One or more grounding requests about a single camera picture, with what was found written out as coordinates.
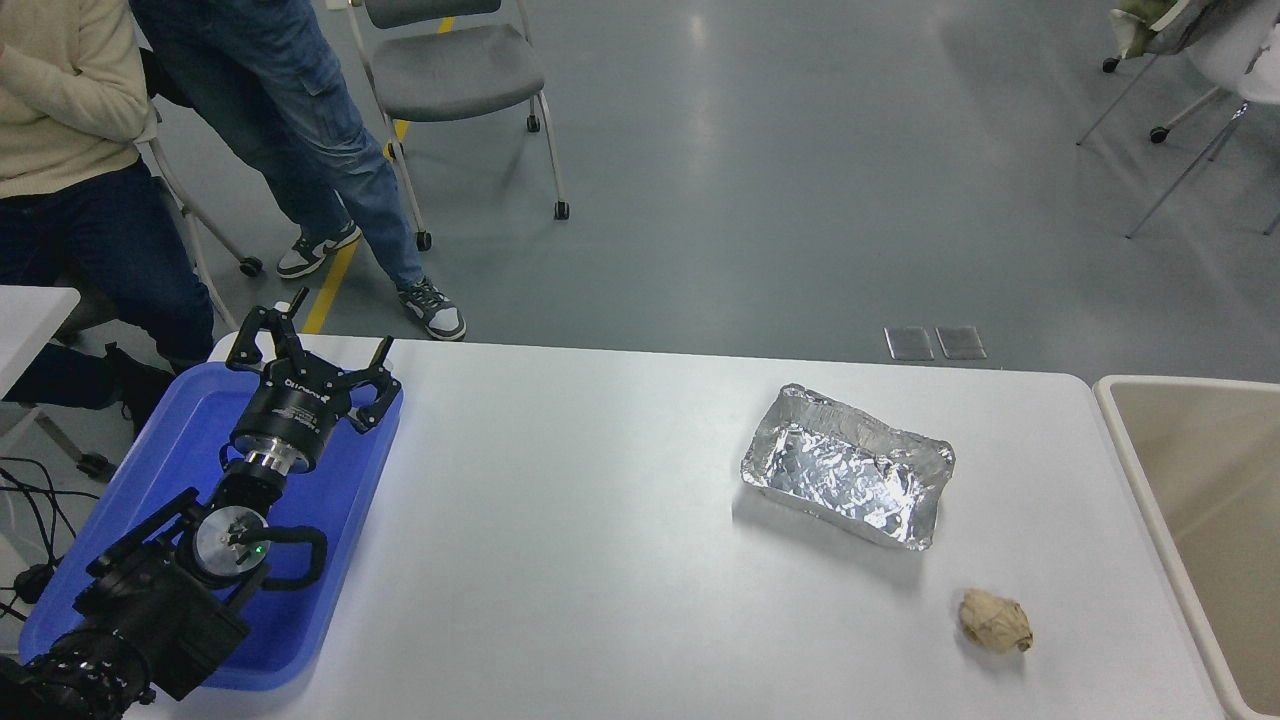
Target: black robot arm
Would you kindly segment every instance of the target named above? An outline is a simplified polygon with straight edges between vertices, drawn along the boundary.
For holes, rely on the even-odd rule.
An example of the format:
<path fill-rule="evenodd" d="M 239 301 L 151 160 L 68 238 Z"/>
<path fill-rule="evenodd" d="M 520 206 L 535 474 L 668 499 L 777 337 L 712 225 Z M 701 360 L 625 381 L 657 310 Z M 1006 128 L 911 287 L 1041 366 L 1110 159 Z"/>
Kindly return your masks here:
<path fill-rule="evenodd" d="M 255 307 L 236 337 L 227 365 L 260 379 L 210 498 L 200 502 L 188 488 L 90 564 L 93 582 L 74 602 L 83 621 L 27 665 L 0 659 L 0 720 L 118 720 L 134 702 L 155 700 L 152 684 L 182 700 L 248 637 L 239 614 L 257 591 L 297 591 L 320 579 L 324 533 L 271 527 L 271 505 L 289 474 L 316 466 L 342 418 L 369 432 L 401 387 L 384 366 L 389 337 L 355 372 L 306 351 L 293 329 L 305 296 L 303 288 L 283 310 Z M 256 342 L 262 329 L 276 355 L 265 365 Z M 365 386 L 376 396 L 353 409 L 351 393 Z M 228 448 L 241 456 L 228 457 Z M 269 578 L 273 543 L 308 544 L 307 570 Z"/>

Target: crumpled paper ball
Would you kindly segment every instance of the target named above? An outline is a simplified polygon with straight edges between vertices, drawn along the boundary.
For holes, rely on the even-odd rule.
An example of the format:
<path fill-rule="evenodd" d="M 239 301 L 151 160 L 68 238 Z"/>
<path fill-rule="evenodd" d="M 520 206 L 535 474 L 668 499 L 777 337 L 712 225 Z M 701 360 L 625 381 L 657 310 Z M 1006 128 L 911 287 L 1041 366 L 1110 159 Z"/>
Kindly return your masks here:
<path fill-rule="evenodd" d="M 970 588 L 960 605 L 960 628 L 970 641 L 1005 653 L 1032 647 L 1032 625 L 1023 607 L 1007 597 Z"/>

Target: person's leg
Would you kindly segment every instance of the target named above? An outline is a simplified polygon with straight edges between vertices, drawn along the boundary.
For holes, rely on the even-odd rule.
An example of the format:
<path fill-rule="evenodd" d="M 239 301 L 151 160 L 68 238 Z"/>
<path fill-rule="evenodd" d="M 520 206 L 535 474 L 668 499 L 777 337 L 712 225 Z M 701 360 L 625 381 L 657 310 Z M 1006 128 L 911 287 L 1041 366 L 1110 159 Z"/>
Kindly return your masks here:
<path fill-rule="evenodd" d="M 101 410 L 120 398 L 119 384 L 101 357 L 46 345 L 5 393 L 5 402 L 36 402 Z"/>
<path fill-rule="evenodd" d="M 253 73 L 202 40 L 204 3 L 131 0 L 160 64 L 232 151 L 262 173 L 276 205 L 306 237 L 330 237 L 349 218 L 311 154 L 288 132 Z"/>
<path fill-rule="evenodd" d="M 396 286 L 403 290 L 421 281 L 422 263 L 396 172 L 365 129 L 311 3 L 224 0 L 207 28 L 209 42 L 257 76 Z"/>
<path fill-rule="evenodd" d="M 67 252 L 115 302 L 120 320 L 145 329 L 175 366 L 207 359 L 214 348 L 209 290 L 192 272 L 142 160 L 55 197 L 49 211 L 61 219 Z"/>
<path fill-rule="evenodd" d="M 51 286 L 58 279 L 54 243 L 40 223 L 47 197 L 0 199 L 0 284 Z"/>

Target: person's arm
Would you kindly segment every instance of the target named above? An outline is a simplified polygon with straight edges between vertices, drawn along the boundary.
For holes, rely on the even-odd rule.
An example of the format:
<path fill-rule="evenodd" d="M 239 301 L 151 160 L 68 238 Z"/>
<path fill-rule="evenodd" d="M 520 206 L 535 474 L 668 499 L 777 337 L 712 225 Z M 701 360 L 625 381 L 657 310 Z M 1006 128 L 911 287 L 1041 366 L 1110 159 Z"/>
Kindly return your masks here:
<path fill-rule="evenodd" d="M 0 86 L 63 124 L 131 142 L 150 113 L 133 23 L 124 0 L 82 0 L 81 9 L 78 74 L 0 46 Z"/>

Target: chair leg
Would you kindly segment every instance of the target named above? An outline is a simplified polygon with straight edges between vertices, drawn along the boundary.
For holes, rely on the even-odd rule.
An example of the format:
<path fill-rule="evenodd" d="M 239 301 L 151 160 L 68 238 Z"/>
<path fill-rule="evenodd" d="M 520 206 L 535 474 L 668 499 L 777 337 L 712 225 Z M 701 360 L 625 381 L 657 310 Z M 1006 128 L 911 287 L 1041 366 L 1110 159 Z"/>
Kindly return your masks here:
<path fill-rule="evenodd" d="M 1133 76 L 1133 79 L 1129 81 L 1129 85 L 1126 85 L 1124 90 L 1120 92 L 1120 95 L 1111 102 L 1111 105 L 1102 111 L 1102 115 L 1097 120 L 1094 120 L 1092 126 L 1089 126 L 1089 129 L 1084 131 L 1084 135 L 1080 136 L 1080 140 L 1075 141 L 1076 145 L 1083 145 L 1084 141 L 1088 140 L 1089 135 L 1093 133 L 1094 128 L 1102 124 L 1102 120 L 1111 114 L 1111 110 L 1115 110 L 1115 106 L 1119 105 L 1121 100 L 1124 100 L 1125 95 L 1129 95 L 1129 91 L 1133 88 L 1133 86 L 1138 85 L 1138 81 L 1142 79 L 1142 76 L 1147 74 L 1147 70 L 1149 70 L 1151 67 L 1156 64 L 1156 60 L 1158 58 L 1160 55 L 1151 56 L 1151 61 L 1143 65 L 1143 68 L 1138 70 L 1138 74 Z"/>
<path fill-rule="evenodd" d="M 525 120 L 525 127 L 529 132 L 538 132 L 541 126 L 538 122 L 538 101 L 532 97 L 529 99 L 529 118 Z"/>
<path fill-rule="evenodd" d="M 1228 95 L 1228 92 L 1221 87 L 1215 87 L 1208 92 L 1206 92 L 1204 95 L 1201 95 L 1199 99 L 1188 105 L 1187 109 L 1184 109 L 1181 113 L 1174 115 L 1167 123 L 1151 128 L 1151 141 L 1155 142 L 1156 145 L 1160 145 L 1161 142 L 1169 138 L 1169 133 L 1172 132 L 1175 127 L 1180 126 L 1183 120 L 1194 115 L 1201 110 L 1201 108 L 1208 105 L 1210 102 L 1217 100 L 1224 95 Z"/>
<path fill-rule="evenodd" d="M 54 445 L 59 450 L 76 462 L 77 470 L 104 483 L 111 479 L 111 475 L 115 474 L 115 465 L 111 461 L 97 452 L 82 452 L 76 441 L 68 437 L 58 423 L 40 407 L 27 402 L 22 402 L 20 405 L 36 413 L 36 424 L 40 425 L 40 429 L 45 430 L 45 434 L 49 436 L 49 439 L 54 441 Z"/>
<path fill-rule="evenodd" d="M 1217 145 L 1213 147 L 1213 151 L 1208 154 L 1210 163 L 1217 160 L 1217 154 L 1222 151 L 1224 146 L 1226 146 L 1226 141 L 1231 140 L 1231 136 L 1235 135 L 1235 128 L 1238 127 L 1240 127 L 1240 123 L 1231 124 L 1230 126 L 1231 129 L 1226 131 L 1226 135 L 1222 136 L 1222 140 L 1217 141 Z"/>
<path fill-rule="evenodd" d="M 1243 105 L 1240 105 L 1240 109 L 1236 110 L 1231 115 L 1231 119 L 1226 122 L 1226 127 L 1224 127 L 1222 129 L 1220 129 L 1217 132 L 1217 135 L 1213 136 L 1213 140 L 1208 141 L 1208 145 L 1204 146 L 1204 150 L 1201 150 L 1201 154 L 1197 155 L 1194 160 L 1192 160 L 1192 164 L 1187 165 L 1187 169 L 1183 170 L 1183 174 L 1178 176 L 1178 179 L 1174 181 L 1174 184 L 1169 186 L 1169 190 L 1166 190 L 1165 193 L 1160 196 L 1160 200 L 1156 200 L 1156 204 L 1152 205 L 1149 210 L 1147 210 L 1147 214 L 1143 215 L 1140 220 L 1138 220 L 1138 224 L 1135 224 L 1133 227 L 1133 229 L 1130 229 L 1129 232 L 1124 233 L 1124 236 L 1126 238 L 1132 240 L 1133 236 L 1138 233 L 1138 231 L 1147 222 L 1147 219 L 1151 218 L 1151 215 L 1155 214 L 1155 211 L 1161 206 L 1161 204 L 1165 202 L 1165 199 L 1167 199 L 1170 195 L 1172 195 L 1174 190 L 1176 190 L 1178 186 L 1181 184 L 1181 182 L 1184 179 L 1187 179 L 1187 176 L 1189 176 L 1190 172 L 1193 169 L 1196 169 L 1196 165 L 1198 165 L 1201 163 L 1201 160 L 1203 160 L 1210 154 L 1210 151 L 1213 150 L 1213 146 L 1216 146 L 1219 142 L 1221 142 L 1224 137 L 1226 137 L 1228 135 L 1230 135 L 1235 129 L 1235 124 L 1240 122 L 1240 118 L 1244 117 L 1244 113 L 1248 111 L 1248 109 L 1249 109 L 1249 104 L 1248 102 L 1244 102 Z"/>
<path fill-rule="evenodd" d="M 1221 87 L 1213 87 L 1212 90 L 1210 90 L 1204 95 L 1201 95 L 1194 102 L 1192 102 L 1190 105 L 1188 105 L 1181 113 L 1178 113 L 1176 115 L 1174 115 L 1172 118 L 1170 118 L 1169 122 L 1165 123 L 1161 127 L 1164 127 L 1165 129 L 1174 129 L 1175 127 L 1178 127 L 1183 122 L 1185 122 L 1187 118 L 1194 115 L 1201 109 L 1203 109 L 1204 105 L 1208 105 L 1210 102 L 1217 100 L 1222 95 L 1226 95 L 1225 90 L 1222 90 Z"/>
<path fill-rule="evenodd" d="M 556 176 L 556 219 L 568 219 L 568 200 L 564 199 L 564 179 L 559 172 L 559 154 L 556 151 L 556 131 L 552 128 L 552 115 L 547 108 L 547 95 L 538 94 L 538 104 L 543 109 L 543 119 L 547 120 L 547 149 L 552 155 L 552 174 Z"/>
<path fill-rule="evenodd" d="M 413 181 L 408 177 L 408 158 L 404 155 L 404 143 L 401 142 L 399 136 L 392 132 L 389 145 L 392 147 L 392 168 L 396 170 L 401 184 L 404 187 L 404 195 L 408 196 L 408 208 L 413 214 L 413 225 L 417 228 L 413 240 L 417 243 L 419 250 L 430 250 L 431 233 L 426 231 L 426 219 L 422 217 L 422 206 L 417 202 L 417 193 L 413 192 Z"/>
<path fill-rule="evenodd" d="M 160 177 L 164 178 L 165 184 L 169 186 L 169 192 L 172 192 L 173 196 L 178 199 L 179 208 L 183 209 L 184 211 L 189 210 L 191 213 L 193 213 L 196 218 L 206 228 L 209 228 L 209 232 L 214 234 L 214 238 L 218 240 L 218 243 L 221 245 L 228 252 L 230 252 L 232 258 L 236 258 L 236 260 L 239 263 L 241 273 L 251 278 L 256 278 L 259 273 L 262 272 L 262 261 L 259 260 L 257 258 L 253 258 L 252 255 L 246 255 L 244 252 L 241 251 L 239 247 L 232 243 L 232 241 L 228 240 L 227 236 L 220 229 L 218 229 L 216 225 L 214 225 L 212 220 L 209 219 L 209 214 L 205 213 L 200 208 L 200 205 L 197 205 L 196 201 L 192 200 L 189 195 L 187 195 L 186 188 L 183 188 L 182 183 L 178 182 L 178 178 L 173 172 L 173 167 L 169 165 L 169 158 L 164 154 L 164 149 L 160 146 L 160 141 L 151 140 L 147 142 L 147 145 L 151 147 L 151 155 L 155 158 L 156 165 L 160 169 Z"/>
<path fill-rule="evenodd" d="M 183 242 L 191 254 L 196 256 L 196 274 L 200 275 L 200 279 L 204 281 L 205 287 L 209 290 L 209 299 L 212 301 L 218 316 L 223 319 L 223 323 L 228 328 L 234 331 L 239 327 L 239 322 L 227 307 L 227 302 L 223 301 L 223 296 L 218 292 L 218 286 L 214 284 L 214 278 L 209 274 L 209 265 L 205 263 L 205 250 L 200 245 L 200 227 L 196 224 L 196 217 L 189 209 L 183 211 L 182 217 L 187 220 L 187 237 L 183 238 Z"/>

